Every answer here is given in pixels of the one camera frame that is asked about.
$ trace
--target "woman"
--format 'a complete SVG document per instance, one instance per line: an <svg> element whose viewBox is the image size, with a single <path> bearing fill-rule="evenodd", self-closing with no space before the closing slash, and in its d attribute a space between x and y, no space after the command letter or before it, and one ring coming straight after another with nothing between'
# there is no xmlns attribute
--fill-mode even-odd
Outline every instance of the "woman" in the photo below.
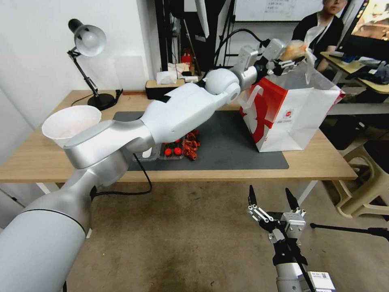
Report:
<svg viewBox="0 0 389 292"><path fill-rule="evenodd" d="M347 0L323 0L323 10L305 17L293 31L292 40L305 39L307 31L314 26L325 26L324 31L311 43L310 48L318 59L317 71L323 72L328 63L321 52L336 50L343 31L343 22L336 16L346 5Z"/></svg>

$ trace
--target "white bowl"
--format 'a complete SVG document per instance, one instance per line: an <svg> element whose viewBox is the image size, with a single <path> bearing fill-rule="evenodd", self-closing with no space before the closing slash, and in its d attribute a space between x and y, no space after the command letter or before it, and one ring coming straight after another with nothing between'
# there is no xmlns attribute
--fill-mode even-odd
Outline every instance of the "white bowl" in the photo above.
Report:
<svg viewBox="0 0 389 292"><path fill-rule="evenodd" d="M101 112L90 105L75 105L60 110L46 119L42 134L63 148L78 133L98 124Z"/></svg>

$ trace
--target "logo on bag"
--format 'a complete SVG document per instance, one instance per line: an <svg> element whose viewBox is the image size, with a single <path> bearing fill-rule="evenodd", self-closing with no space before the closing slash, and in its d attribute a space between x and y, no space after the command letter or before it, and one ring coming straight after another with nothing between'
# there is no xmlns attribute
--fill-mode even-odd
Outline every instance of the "logo on bag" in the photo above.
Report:
<svg viewBox="0 0 389 292"><path fill-rule="evenodd" d="M285 114L284 114L284 119L291 119L292 118L292 115L293 115L293 110L291 109L289 109L289 110L287 110L286 112L285 112Z"/></svg>

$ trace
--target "plastic stool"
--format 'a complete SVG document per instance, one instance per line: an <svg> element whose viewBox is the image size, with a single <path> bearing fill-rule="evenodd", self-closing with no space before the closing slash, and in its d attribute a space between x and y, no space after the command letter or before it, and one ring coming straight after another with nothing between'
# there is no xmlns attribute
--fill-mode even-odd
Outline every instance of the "plastic stool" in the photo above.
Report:
<svg viewBox="0 0 389 292"><path fill-rule="evenodd" d="M344 181L333 181L340 194L336 205L340 214L345 217L356 217L361 214L389 215L389 206L372 205L370 202L389 189L389 141L369 141L348 153L344 159L350 162L353 158L363 158L369 167L370 177L364 180L364 172L359 178L364 181L361 187L350 192ZM351 167L361 165L349 163Z"/></svg>

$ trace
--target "cherry tomato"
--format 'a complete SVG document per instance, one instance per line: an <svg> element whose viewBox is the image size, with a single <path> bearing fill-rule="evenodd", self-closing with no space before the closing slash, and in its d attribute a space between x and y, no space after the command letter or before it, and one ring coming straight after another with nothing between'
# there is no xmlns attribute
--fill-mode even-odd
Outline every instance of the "cherry tomato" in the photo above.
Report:
<svg viewBox="0 0 389 292"><path fill-rule="evenodd" d="M180 147L174 148L174 154L176 154L177 156L180 156L182 154L181 148Z"/></svg>
<svg viewBox="0 0 389 292"><path fill-rule="evenodd" d="M170 156L171 155L171 149L170 148L166 148L165 149L165 156Z"/></svg>

